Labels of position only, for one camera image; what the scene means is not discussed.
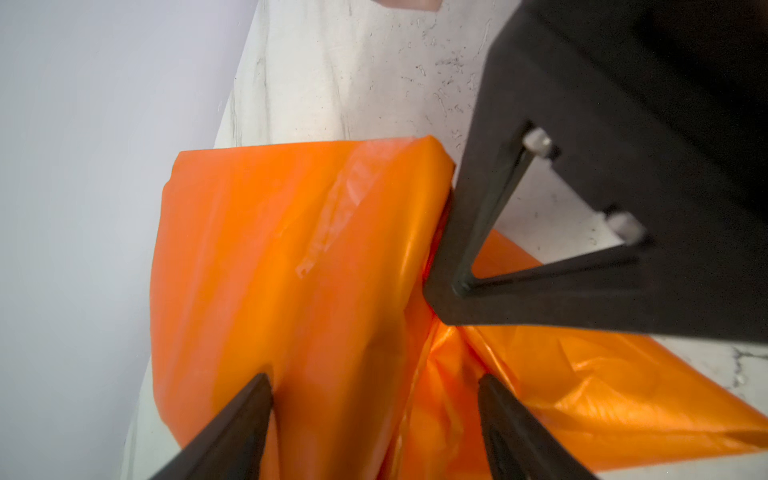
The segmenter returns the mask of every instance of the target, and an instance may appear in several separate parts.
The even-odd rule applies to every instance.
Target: white marble floor
[[[517,4],[445,0],[434,14],[370,0],[260,0],[215,146],[431,134],[459,162],[485,54]],[[518,193],[497,228],[542,262],[618,242],[544,161],[529,170]],[[768,413],[768,347],[659,340]],[[154,406],[150,366],[120,478],[147,478],[177,451]],[[765,472],[768,454],[601,477],[704,480],[765,478]]]

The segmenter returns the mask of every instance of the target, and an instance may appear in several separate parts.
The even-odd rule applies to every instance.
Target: wall
[[[161,190],[213,145],[256,0],[0,2],[0,478],[110,478]]]

